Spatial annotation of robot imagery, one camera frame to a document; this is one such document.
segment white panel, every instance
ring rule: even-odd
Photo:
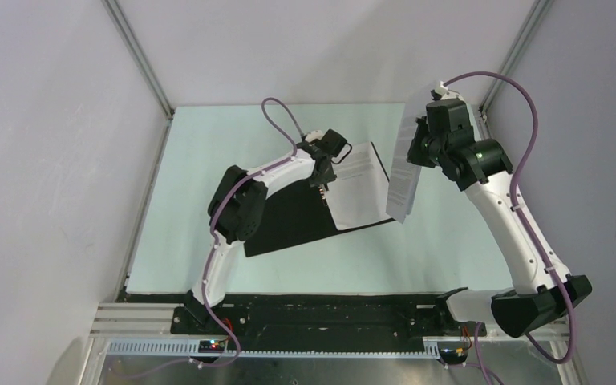
[[[561,260],[591,280],[579,350],[591,383],[616,383],[616,2],[555,2],[515,77],[541,122],[521,188]],[[489,117],[517,160],[532,122],[525,102],[508,89]]]
[[[404,102],[496,70],[532,0],[122,1],[175,105]],[[480,102],[489,81],[464,85]]]
[[[72,383],[164,118],[102,2],[0,3],[0,383]]]

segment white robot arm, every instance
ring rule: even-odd
[[[446,310],[456,322],[497,323],[516,338],[565,315],[565,303],[549,274],[556,270],[576,306],[590,292],[586,276],[572,276],[544,239],[520,190],[513,205],[509,189],[512,165],[493,139],[475,141],[472,110],[461,96],[447,89],[432,92],[426,115],[417,119],[417,131],[407,161],[422,167],[440,166],[476,206],[488,224],[511,273],[507,290],[453,290],[444,296]],[[517,210],[527,219],[551,260],[546,267]]]
[[[215,255],[206,278],[206,295],[211,306],[215,306],[225,297],[226,288],[237,262],[237,252],[260,225],[265,200],[298,180],[308,179],[313,186],[333,182],[336,175],[331,161],[346,144],[346,140],[333,130],[327,133],[309,132],[298,144],[294,156],[289,154],[281,158],[289,158],[289,161],[268,172],[261,171],[258,176],[240,188],[225,206],[216,225],[216,235],[221,243],[214,250]],[[223,197],[243,176],[267,169],[277,162],[275,160],[248,171],[238,166],[229,168],[209,205],[209,215],[213,215]],[[204,303],[201,297],[203,279],[199,277],[192,288],[193,295],[200,303]]]
[[[496,140],[474,140],[475,120],[461,96],[447,89],[442,95],[432,94],[435,101],[426,106],[427,114],[417,119],[407,161],[422,167],[440,166],[443,174],[466,193],[487,222],[513,280],[513,288],[507,290],[453,290],[438,297],[437,307],[446,322],[496,322],[506,334],[520,337],[565,315],[563,296],[549,275],[551,269],[556,270],[575,306],[591,292],[591,284],[584,275],[572,276],[551,250],[518,190],[518,204],[513,206],[509,195],[513,167],[509,158]],[[311,132],[290,161],[261,172],[234,194],[215,226],[221,243],[213,251],[208,276],[198,279],[192,288],[197,301],[204,303],[203,283],[211,306],[223,300],[237,251],[261,223],[265,200],[297,180],[308,179],[313,186],[334,181],[331,161],[346,144],[333,130],[325,134]],[[209,215],[241,178],[265,168],[229,168],[209,205]],[[551,268],[545,267],[515,210],[520,210],[533,227],[549,253]]]

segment cable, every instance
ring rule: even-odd
[[[209,304],[209,300],[207,299],[206,296],[206,285],[208,283],[208,280],[206,279],[209,275],[209,269],[211,268],[211,263],[213,262],[213,256],[215,255],[215,251],[216,248],[221,244],[221,240],[218,238],[218,235],[216,234],[216,224],[218,223],[218,219],[221,217],[221,213],[223,212],[223,209],[225,208],[225,206],[228,204],[228,202],[230,201],[230,199],[232,199],[235,195],[235,193],[237,192],[237,190],[240,189],[240,187],[242,185],[244,185],[244,183],[246,183],[247,181],[253,179],[256,176],[261,175],[263,172],[268,172],[274,168],[277,168],[283,164],[286,164],[288,162],[291,161],[291,158],[293,156],[296,156],[296,143],[291,139],[291,137],[289,136],[289,134],[287,134],[280,126],[278,126],[271,118],[270,116],[268,116],[268,112],[265,110],[265,105],[268,102],[275,102],[277,104],[279,104],[280,106],[282,106],[285,111],[287,112],[287,114],[289,114],[291,120],[294,122],[294,126],[296,126],[297,130],[299,132],[301,131],[301,128],[298,125],[298,122],[296,121],[296,118],[294,118],[294,114],[291,113],[290,109],[280,100],[275,99],[275,98],[266,98],[261,102],[261,110],[263,111],[263,116],[265,116],[265,118],[268,120],[268,123],[270,123],[270,125],[272,125],[273,127],[275,127],[276,130],[278,130],[278,132],[280,132],[291,144],[291,154],[289,156],[287,156],[286,158],[279,160],[273,164],[271,164],[270,166],[263,168],[259,171],[256,171],[252,174],[249,174],[245,177],[243,177],[241,180],[239,180],[234,186],[233,188],[230,189],[230,191],[228,192],[228,194],[223,198],[223,201],[221,201],[221,203],[218,205],[218,208],[216,209],[216,212],[213,214],[213,217],[211,219],[211,225],[209,227],[209,232],[211,233],[211,235],[213,236],[213,247],[211,248],[211,250],[209,251],[209,256],[206,258],[206,263],[204,266],[204,273],[202,274],[202,286],[201,286],[201,294],[202,294],[202,301],[204,302],[204,307],[206,308],[206,311],[209,313],[209,315],[211,316],[211,318],[213,319],[214,322],[216,322],[218,324],[218,326],[220,326],[225,333],[228,334],[228,336],[230,336],[230,338],[233,339],[233,341],[235,342],[235,355],[233,356],[233,359],[225,362],[225,363],[202,363],[200,362],[201,366],[204,367],[224,367],[226,365],[229,365],[231,363],[233,363],[237,357],[240,356],[241,353],[241,348],[240,348],[240,342],[239,340],[237,340],[237,336],[233,333],[232,330],[230,330],[224,322],[221,321],[220,318],[218,318],[214,313],[213,310],[211,309],[211,305]]]
[[[291,113],[291,111],[289,111],[289,108],[286,106],[286,104],[284,104],[283,102],[281,102],[279,99],[277,98],[265,98],[262,102],[261,102],[261,110],[263,110],[263,115],[265,116],[265,118],[268,120],[268,122],[270,124],[273,125],[273,127],[275,127],[275,129],[277,129],[282,135],[284,135],[287,139],[291,140],[289,138],[289,136],[286,134],[286,132],[284,130],[282,130],[280,128],[280,126],[276,125],[275,122],[273,122],[273,120],[268,116],[268,113],[265,112],[265,104],[268,102],[275,102],[277,104],[279,104],[280,106],[282,106],[282,108],[285,109],[285,111],[287,111],[287,113],[289,114],[289,117],[291,118],[291,121],[294,122],[294,127],[296,127],[296,131],[298,131],[298,134],[301,136],[301,139],[303,139],[304,136],[306,136],[306,134],[303,133],[303,130],[301,129],[301,126],[298,125],[298,122],[296,121],[296,118],[294,118],[294,115]]]
[[[518,181],[521,178],[523,167],[525,166],[525,162],[530,157],[530,153],[532,152],[533,147],[535,145],[535,140],[537,139],[537,133],[539,132],[539,118],[537,117],[537,109],[535,108],[535,103],[533,102],[533,98],[530,97],[528,92],[520,84],[518,84],[515,80],[509,78],[508,76],[500,75],[495,72],[488,72],[488,71],[469,72],[469,73],[459,75],[457,77],[454,77],[448,80],[447,82],[444,83],[444,85],[449,86],[450,84],[454,82],[457,82],[462,79],[470,78],[473,76],[488,76],[488,77],[499,79],[506,83],[511,84],[523,95],[523,97],[525,97],[525,101],[528,102],[528,106],[530,107],[530,112],[533,115],[533,133],[530,136],[528,147],[525,149],[525,153],[523,154],[521,161],[518,162],[518,165],[516,166],[516,171],[513,173],[513,178],[511,179],[511,185],[509,186],[509,194],[511,195],[511,205],[514,208],[517,208],[519,207],[518,194],[517,194]],[[565,302],[565,309],[568,312],[568,321],[569,321],[568,323],[569,323],[569,328],[570,328],[568,351],[566,351],[563,357],[557,359],[553,357],[552,355],[550,355],[549,352],[547,352],[537,341],[535,341],[535,338],[533,338],[533,336],[530,333],[527,333],[526,336],[528,337],[530,342],[535,346],[535,348],[542,355],[544,355],[549,361],[553,363],[557,363],[559,365],[563,363],[567,363],[573,358],[573,355],[575,352],[575,346],[577,342],[577,334],[576,334],[577,319],[575,317],[573,302],[570,300],[570,295],[568,294],[568,290],[565,288],[565,285],[563,285],[563,281],[558,276],[558,273],[556,272],[556,270],[553,268],[553,263],[551,262],[551,258],[549,258],[549,254],[546,252],[546,250],[544,250],[544,246],[542,245],[539,237],[535,233],[535,230],[533,229],[532,225],[528,221],[528,218],[525,216],[525,214],[523,214],[522,210],[514,209],[514,211],[516,212],[516,215],[518,215],[518,219],[521,220],[521,223],[523,224],[523,227],[525,227],[525,231],[530,236],[530,239],[533,241],[533,244],[535,245],[537,252],[540,254],[540,257],[542,261],[544,262],[545,268],[547,269],[547,271],[549,271],[549,274],[551,274],[551,278],[553,282],[556,284],[558,289],[561,291],[561,295],[563,296],[563,301]]]
[[[473,343],[476,345],[476,358],[478,359],[478,366],[480,371],[483,372],[483,378],[485,378],[485,382],[488,385],[492,385],[492,380],[488,376],[488,368],[483,364],[483,356],[480,354],[480,346],[478,345],[478,333],[480,333],[480,327],[483,325],[482,322],[478,322],[476,324],[476,330],[473,332]]]
[[[475,367],[476,369],[480,369],[480,365],[478,365],[477,363],[459,363],[456,365],[448,365],[446,364],[445,361],[443,361],[443,359],[439,359],[438,361],[441,364],[443,364],[443,366],[447,366],[448,369],[462,369],[464,367]],[[500,385],[505,385],[504,382],[499,378],[499,376],[494,371],[491,371],[488,368],[485,368],[485,370],[488,372],[489,375],[491,375],[494,379],[496,379]]]
[[[225,321],[221,321],[220,318],[218,318],[216,316],[216,314],[213,313],[213,310],[211,309],[211,305],[209,304],[209,300],[206,297],[206,277],[209,275],[209,268],[211,267],[211,262],[213,261],[213,256],[214,256],[214,251],[216,249],[214,249],[214,247],[217,247],[221,244],[221,240],[218,238],[218,236],[216,235],[216,224],[218,223],[218,219],[221,217],[221,213],[223,212],[223,209],[225,208],[225,206],[228,204],[228,202],[230,201],[230,199],[232,199],[232,197],[235,195],[235,193],[237,192],[238,189],[240,189],[240,187],[246,183],[248,180],[253,179],[256,176],[261,175],[262,172],[267,172],[270,171],[276,167],[279,167],[285,163],[288,163],[291,161],[292,156],[296,156],[296,152],[297,152],[297,148],[296,148],[296,143],[291,139],[291,137],[289,136],[289,134],[286,133],[286,131],[284,131],[280,126],[278,126],[274,120],[272,120],[270,118],[270,116],[268,115],[268,112],[265,110],[265,105],[268,102],[275,102],[277,104],[279,104],[280,106],[282,106],[285,111],[287,112],[287,114],[289,114],[291,120],[294,122],[294,126],[296,127],[296,129],[298,130],[299,133],[302,134],[301,131],[301,127],[298,125],[298,122],[296,121],[296,118],[294,118],[294,114],[291,113],[290,109],[280,100],[275,99],[275,98],[265,98],[262,102],[261,102],[261,111],[263,112],[263,116],[268,120],[268,123],[270,123],[271,126],[273,126],[276,130],[278,130],[282,136],[284,136],[291,144],[291,148],[292,151],[290,153],[289,156],[287,156],[286,158],[279,160],[273,164],[271,164],[270,166],[263,168],[260,171],[257,171],[253,174],[247,175],[244,178],[242,178],[239,182],[237,182],[233,188],[230,189],[230,191],[228,192],[228,195],[226,195],[223,198],[223,201],[221,202],[220,205],[218,205],[218,208],[216,209],[216,212],[213,214],[212,220],[211,220],[211,225],[209,227],[209,232],[211,233],[211,235],[213,236],[213,244],[214,246],[211,248],[211,250],[209,251],[209,256],[206,259],[206,263],[205,263],[205,267],[204,267],[204,273],[202,274],[202,286],[201,286],[201,294],[202,294],[202,300],[204,301],[204,306],[206,308],[206,311],[209,313],[209,316],[211,316],[211,318],[213,319],[214,322],[216,322],[218,324],[218,326],[220,326],[225,333],[228,334],[229,339],[231,338],[234,342],[235,342],[235,355],[233,356],[233,359],[224,362],[224,363],[218,363],[218,362],[214,362],[214,363],[204,363],[202,361],[196,360],[192,357],[188,357],[188,358],[182,358],[182,359],[173,359],[171,361],[168,361],[166,363],[163,363],[161,365],[159,365],[158,367],[153,367],[152,369],[150,369],[149,371],[145,371],[143,373],[139,373],[136,375],[121,375],[119,373],[116,373],[114,371],[111,371],[111,373],[117,377],[120,377],[121,379],[139,379],[142,378],[146,375],[150,375],[156,371],[160,371],[162,369],[164,369],[165,367],[170,367],[171,365],[175,365],[177,363],[194,363],[197,362],[197,366],[199,368],[202,367],[225,367],[231,363],[233,363],[239,356],[241,353],[241,347],[240,347],[240,342],[237,339],[237,336],[233,333],[233,328],[232,328],[232,324],[229,323],[228,320],[228,324],[226,325]]]

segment black cloth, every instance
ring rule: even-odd
[[[265,202],[261,224],[245,242],[245,253],[247,257],[255,257],[393,220],[390,218],[371,225],[337,230],[329,207],[322,202],[319,188],[310,187],[308,180],[299,180],[276,192]]]

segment aluminum frame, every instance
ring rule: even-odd
[[[502,63],[499,72],[503,75],[510,75],[513,69],[521,58],[528,44],[530,43],[535,30],[541,24],[546,12],[549,10],[553,0],[536,0],[526,18],[518,36],[509,49],[504,62]],[[117,282],[115,289],[115,297],[124,287],[128,279],[133,259],[136,253],[136,247],[142,228],[144,219],[148,211],[149,202],[152,197],[152,190],[159,173],[159,167],[164,155],[168,135],[171,129],[171,120],[173,118],[173,107],[168,101],[164,89],[160,85],[149,61],[141,48],[124,12],[121,9],[118,0],[103,0],[111,20],[115,23],[118,33],[126,44],[129,53],[134,58],[137,67],[140,69],[141,75],[148,84],[151,93],[155,96],[157,103],[160,105],[164,115],[168,120],[168,124],[164,130],[164,135],[161,139],[160,150],[155,159],[152,168],[152,175],[148,187],[146,188],[145,198],[140,210],[139,219],[136,224],[135,232],[132,238],[129,252],[125,257],[123,269],[120,279]],[[493,81],[488,93],[485,95],[481,103],[481,111],[483,113],[492,106],[495,98],[501,91],[501,82]],[[482,132],[483,137],[489,137],[489,129]],[[91,326],[91,332],[87,345],[84,350],[85,362],[83,371],[79,377],[78,385],[96,385],[102,377],[103,363],[107,355],[107,349],[113,340],[117,338],[144,338],[144,339],[183,339],[183,338],[220,338],[219,335],[172,335],[170,327],[172,322],[173,310],[179,306],[178,304],[138,304],[138,303],[101,303],[95,315],[95,320]],[[487,342],[504,342],[513,341],[514,339],[506,335],[498,326],[487,325],[488,335],[483,338]],[[567,347],[568,326],[565,322],[554,322],[548,326],[544,326],[533,332],[535,339],[540,341],[550,342],[552,351],[555,355],[561,355]],[[425,342],[460,342],[461,337],[426,337]],[[527,341],[525,337],[518,338],[518,341]],[[582,385],[587,384],[582,364],[579,356],[576,354],[573,361],[566,365],[559,366],[561,381],[565,385]]]

